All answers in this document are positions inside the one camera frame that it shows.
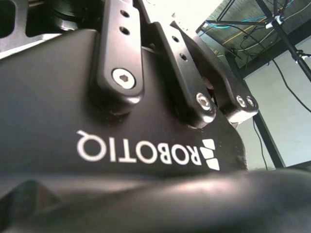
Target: cable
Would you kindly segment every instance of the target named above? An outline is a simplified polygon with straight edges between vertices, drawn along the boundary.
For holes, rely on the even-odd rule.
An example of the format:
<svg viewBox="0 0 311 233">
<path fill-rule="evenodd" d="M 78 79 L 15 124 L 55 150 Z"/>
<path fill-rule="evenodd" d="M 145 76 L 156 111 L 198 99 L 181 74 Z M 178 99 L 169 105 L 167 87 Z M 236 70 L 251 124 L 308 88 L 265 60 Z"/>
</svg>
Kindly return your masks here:
<svg viewBox="0 0 311 233">
<path fill-rule="evenodd" d="M 263 22 L 265 19 L 266 19 L 266 17 L 263 18 L 263 19 L 261 19 L 261 20 L 259 20 L 259 23 L 260 23 L 260 22 Z M 248 28 L 245 29 L 245 31 L 247 31 L 247 30 L 249 30 L 249 29 L 251 29 L 251 28 L 253 28 L 253 27 L 254 27 L 254 26 L 249 26 Z M 233 37 L 231 37 L 231 38 L 229 38 L 229 39 L 227 39 L 227 40 L 223 43 L 223 45 L 225 45 L 225 44 L 228 43 L 229 41 L 235 39 L 236 37 L 238 37 L 238 36 L 241 35 L 241 34 L 242 34 L 242 32 L 236 34 L 235 36 L 233 36 Z"/>
<path fill-rule="evenodd" d="M 288 4 L 286 5 L 285 8 L 288 8 L 293 2 L 294 2 L 294 0 L 291 0 L 291 2 L 288 3 Z M 262 18 L 265 18 L 265 19 L 266 19 L 266 16 L 260 16 L 260 17 L 256 17 L 256 18 L 249 18 L 249 19 L 242 20 L 242 22 L 248 22 L 248 21 L 257 20 L 257 19 L 262 19 Z M 217 26 L 217 25 L 208 23 L 208 22 L 206 22 L 206 23 L 207 23 L 209 26 L 213 27 L 213 28 L 218 28 L 218 29 L 230 28 L 230 27 L 228 27 L 228 26 L 220 27 L 220 26 Z"/>
<path fill-rule="evenodd" d="M 271 33 L 273 33 L 274 32 L 274 29 L 271 31 L 271 32 L 269 32 L 261 41 L 260 41 L 260 43 L 262 43 L 265 39 L 267 39 L 270 35 L 271 35 Z M 255 46 L 257 46 L 257 45 L 259 45 L 258 43 L 256 43 L 256 44 L 254 44 L 254 45 L 252 45 L 252 46 L 250 46 L 250 47 L 247 47 L 247 48 L 245 48 L 245 50 L 250 50 L 250 49 L 252 49 L 253 47 L 255 47 Z"/>
<path fill-rule="evenodd" d="M 249 18 L 249 19 L 245 19 L 245 20 L 242 20 L 242 22 L 249 22 L 249 21 L 253 21 L 253 20 L 257 20 L 257 19 L 262 19 L 262 18 L 266 18 L 265 16 L 262 16 L 262 17 L 256 17 L 256 18 Z M 205 23 L 207 23 L 209 26 L 213 27 L 213 28 L 219 28 L 219 29 L 224 29 L 224 28 L 230 28 L 230 27 L 219 27 L 217 25 L 214 25 L 214 24 L 211 24 L 211 23 L 208 23 L 205 21 Z"/>
<path fill-rule="evenodd" d="M 305 9 L 307 9 L 310 5 L 311 5 L 311 2 L 309 2 L 309 4 L 306 5 L 304 8 L 302 8 L 300 11 L 298 11 L 298 12 L 292 14 L 291 16 L 288 16 L 287 18 L 285 18 L 284 21 L 286 21 L 286 20 L 290 19 L 291 17 L 294 17 L 294 16 L 298 15 L 299 13 L 303 12 L 303 11 L 304 11 Z M 267 39 L 267 38 L 269 37 L 269 35 L 270 35 L 273 31 L 274 31 L 274 29 L 273 29 L 271 32 L 269 32 L 260 42 L 262 43 L 265 39 Z M 259 45 L 259 44 L 256 43 L 256 44 L 254 44 L 254 45 L 252 45 L 252 46 L 250 46 L 250 47 L 245 48 L 245 50 L 252 49 L 253 47 L 255 47 L 255 46 L 257 46 L 257 45 Z"/>
<path fill-rule="evenodd" d="M 245 34 L 248 35 L 250 38 L 252 38 L 255 42 L 257 42 L 257 43 L 263 48 L 263 50 L 266 49 L 256 38 L 254 38 L 252 35 L 250 35 L 250 34 L 247 33 L 246 31 L 244 31 L 243 29 L 241 29 L 241 28 L 239 28 L 239 27 L 236 27 L 236 26 L 234 26 L 234 25 L 229 25 L 229 26 L 230 26 L 230 27 L 233 27 L 233 28 L 236 28 L 236 29 L 240 30 L 241 32 L 245 33 Z M 283 75 L 283 73 L 282 73 L 280 67 L 279 67 L 278 64 L 276 63 L 276 61 L 275 61 L 274 59 L 271 59 L 271 60 L 272 60 L 272 62 L 276 65 L 276 68 L 278 69 L 278 71 L 279 71 L 279 73 L 280 73 L 280 75 L 281 75 L 281 77 L 282 77 L 282 80 L 283 80 L 283 82 L 284 82 L 286 88 L 291 92 L 291 94 L 296 98 L 296 100 L 297 100 L 309 113 L 311 113 L 311 110 L 299 99 L 299 97 L 298 97 L 298 96 L 291 90 L 291 88 L 288 86 L 288 84 L 287 84 L 287 82 L 286 82 L 286 80 L 285 80 L 285 77 L 284 77 L 284 75 Z"/>
<path fill-rule="evenodd" d="M 264 165 L 265 165 L 265 167 L 266 167 L 266 170 L 268 171 L 267 162 L 266 162 L 266 159 L 265 159 L 265 157 L 264 157 L 264 155 L 263 155 L 263 146 L 262 146 L 262 141 L 261 141 L 261 138 L 260 138 L 260 135 L 259 135 L 258 131 L 256 130 L 256 126 L 255 126 L 255 120 L 254 120 L 254 118 L 253 118 L 253 126 L 254 126 L 254 130 L 255 130 L 255 132 L 256 132 L 256 134 L 257 134 L 257 137 L 258 137 L 258 139 L 259 139 L 259 142 L 260 142 L 261 156 L 262 156 L 262 159 L 263 159 Z"/>
<path fill-rule="evenodd" d="M 311 1 L 309 2 L 308 5 L 306 5 L 304 8 L 302 8 L 300 11 L 297 11 L 296 13 L 292 14 L 291 16 L 288 16 L 288 17 L 285 19 L 285 21 L 288 20 L 288 19 L 290 19 L 291 17 L 294 17 L 295 15 L 298 15 L 299 13 L 303 12 L 303 11 L 306 10 L 310 5 L 311 5 Z"/>
</svg>

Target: bolt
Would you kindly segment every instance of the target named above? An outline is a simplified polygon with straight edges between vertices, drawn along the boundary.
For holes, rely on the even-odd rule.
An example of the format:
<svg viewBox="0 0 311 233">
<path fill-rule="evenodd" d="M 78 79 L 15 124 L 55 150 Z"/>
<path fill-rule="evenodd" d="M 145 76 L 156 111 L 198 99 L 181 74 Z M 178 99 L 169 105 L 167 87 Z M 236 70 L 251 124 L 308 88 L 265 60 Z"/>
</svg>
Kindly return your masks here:
<svg viewBox="0 0 311 233">
<path fill-rule="evenodd" d="M 134 76 L 125 69 L 119 68 L 112 72 L 113 80 L 124 89 L 132 89 L 135 86 Z"/>
<path fill-rule="evenodd" d="M 247 96 L 247 97 L 246 97 L 246 100 L 247 100 L 247 102 L 248 102 L 252 107 L 255 106 L 255 103 L 253 102 L 252 98 L 250 98 L 249 96 Z"/>
<path fill-rule="evenodd" d="M 211 108 L 208 99 L 202 93 L 196 95 L 196 101 L 204 110 L 209 110 Z"/>
<path fill-rule="evenodd" d="M 241 96 L 237 96 L 237 101 L 238 101 L 238 103 L 240 104 L 240 106 L 242 108 L 246 107 L 246 103 L 245 103 L 245 101 L 243 100 L 243 98 Z"/>
</svg>

